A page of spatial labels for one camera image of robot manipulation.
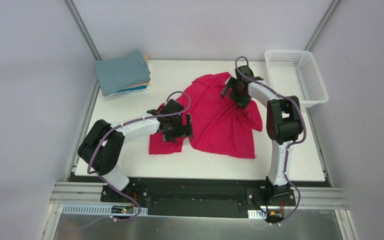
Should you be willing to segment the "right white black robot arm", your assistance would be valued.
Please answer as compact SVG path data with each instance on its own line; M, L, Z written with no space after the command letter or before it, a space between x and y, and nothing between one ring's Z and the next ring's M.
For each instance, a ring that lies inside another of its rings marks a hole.
M289 161L294 145L300 144L300 135L307 135L298 97L283 96L254 76L248 65L235 68L221 92L229 96L240 108L256 100L266 108L266 132L272 143L271 163L264 189L251 194L261 206L295 206L296 199L289 179Z

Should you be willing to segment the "red t shirt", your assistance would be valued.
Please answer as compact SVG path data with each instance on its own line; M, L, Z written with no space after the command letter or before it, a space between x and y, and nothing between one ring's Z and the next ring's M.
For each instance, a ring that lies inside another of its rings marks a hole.
M229 72L206 74L196 78L176 101L187 107L191 116L193 137L189 142L198 151L254 159L253 131L263 130L257 104L251 101L240 108L221 92L231 77Z

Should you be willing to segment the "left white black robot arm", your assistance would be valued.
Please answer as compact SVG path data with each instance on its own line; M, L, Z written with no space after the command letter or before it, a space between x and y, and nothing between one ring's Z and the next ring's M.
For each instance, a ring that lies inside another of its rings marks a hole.
M113 195L120 202L132 198L130 179L118 165L124 144L141 137L162 134L162 140L175 143L183 137L193 137L192 115L188 108L174 99L143 116L118 125L103 119L96 121L77 149L77 155L87 163L88 173L95 173L114 187Z

